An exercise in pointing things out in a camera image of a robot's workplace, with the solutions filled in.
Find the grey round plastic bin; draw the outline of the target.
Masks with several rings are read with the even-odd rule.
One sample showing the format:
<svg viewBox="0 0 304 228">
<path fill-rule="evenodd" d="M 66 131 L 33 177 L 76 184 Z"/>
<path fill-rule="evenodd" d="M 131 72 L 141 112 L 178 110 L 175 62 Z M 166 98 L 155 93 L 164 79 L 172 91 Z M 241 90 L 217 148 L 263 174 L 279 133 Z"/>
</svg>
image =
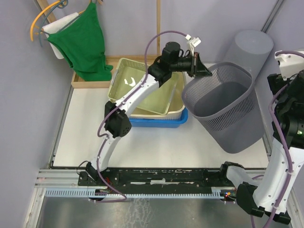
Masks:
<svg viewBox="0 0 304 228">
<path fill-rule="evenodd" d="M 273 40 L 266 33 L 242 30 L 234 36 L 223 61 L 244 68 L 255 81 L 273 47 Z"/>
</svg>

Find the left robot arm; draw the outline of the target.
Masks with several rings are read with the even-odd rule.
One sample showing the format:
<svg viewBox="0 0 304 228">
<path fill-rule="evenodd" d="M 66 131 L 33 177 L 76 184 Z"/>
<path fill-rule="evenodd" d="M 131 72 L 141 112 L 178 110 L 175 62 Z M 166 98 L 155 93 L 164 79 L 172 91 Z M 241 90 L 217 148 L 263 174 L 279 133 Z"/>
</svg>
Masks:
<svg viewBox="0 0 304 228">
<path fill-rule="evenodd" d="M 89 180 L 94 185 L 101 185 L 105 180 L 105 170 L 110 157 L 119 140 L 126 136 L 132 125 L 129 120 L 135 108 L 152 92 L 163 86 L 173 72 L 187 72 L 190 77 L 211 76 L 212 73 L 200 60 L 199 53 L 194 49 L 201 43 L 199 38 L 191 38 L 188 42 L 189 50 L 181 56 L 181 47 L 177 42 L 168 42 L 162 54 L 146 68 L 146 73 L 121 99 L 112 103 L 108 101 L 104 108 L 104 119 L 101 122 L 97 135 L 104 137 L 98 154 L 93 162 L 86 165 Z"/>
</svg>

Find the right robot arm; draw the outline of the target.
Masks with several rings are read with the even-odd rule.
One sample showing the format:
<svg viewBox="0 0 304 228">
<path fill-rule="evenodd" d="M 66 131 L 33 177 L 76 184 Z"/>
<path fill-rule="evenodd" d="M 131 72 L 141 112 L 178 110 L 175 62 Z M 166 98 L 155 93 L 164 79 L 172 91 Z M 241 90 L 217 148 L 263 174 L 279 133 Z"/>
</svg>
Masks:
<svg viewBox="0 0 304 228">
<path fill-rule="evenodd" d="M 304 72 L 284 81 L 279 74 L 268 76 L 274 95 L 269 112 L 274 129 L 272 152 L 262 180 L 250 177 L 237 163 L 225 162 L 218 181 L 236 188 L 236 203 L 250 216 L 289 224 L 287 200 L 299 171 L 304 166 Z"/>
</svg>

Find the grey slotted laundry basket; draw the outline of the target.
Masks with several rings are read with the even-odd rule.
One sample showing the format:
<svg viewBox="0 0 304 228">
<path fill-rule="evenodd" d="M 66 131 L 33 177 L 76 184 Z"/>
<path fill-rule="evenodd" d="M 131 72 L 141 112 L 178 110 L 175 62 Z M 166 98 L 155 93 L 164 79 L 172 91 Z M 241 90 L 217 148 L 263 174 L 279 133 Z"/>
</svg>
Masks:
<svg viewBox="0 0 304 228">
<path fill-rule="evenodd" d="M 209 70 L 211 76 L 187 83 L 183 103 L 225 152 L 239 153 L 265 132 L 255 80 L 230 62 L 217 63 Z"/>
</svg>

